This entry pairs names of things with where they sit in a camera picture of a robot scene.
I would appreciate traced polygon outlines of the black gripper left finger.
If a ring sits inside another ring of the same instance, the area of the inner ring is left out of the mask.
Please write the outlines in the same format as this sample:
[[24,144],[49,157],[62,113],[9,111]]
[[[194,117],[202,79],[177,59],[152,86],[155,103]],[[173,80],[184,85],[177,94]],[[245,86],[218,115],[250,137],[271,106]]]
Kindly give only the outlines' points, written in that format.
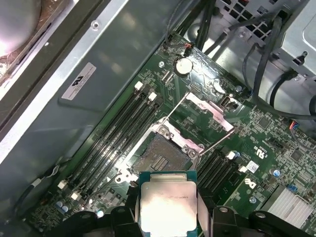
[[129,187],[125,206],[112,209],[98,218],[90,211],[81,211],[53,228],[54,237],[142,237],[135,211],[139,187]]

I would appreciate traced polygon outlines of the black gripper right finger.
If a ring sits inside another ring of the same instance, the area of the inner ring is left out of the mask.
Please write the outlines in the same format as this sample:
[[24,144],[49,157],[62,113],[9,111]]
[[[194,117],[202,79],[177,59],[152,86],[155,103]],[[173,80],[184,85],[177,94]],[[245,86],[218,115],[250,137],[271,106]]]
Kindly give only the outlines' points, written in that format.
[[248,218],[216,205],[210,190],[197,190],[197,219],[205,237],[308,237],[303,230],[266,211]]

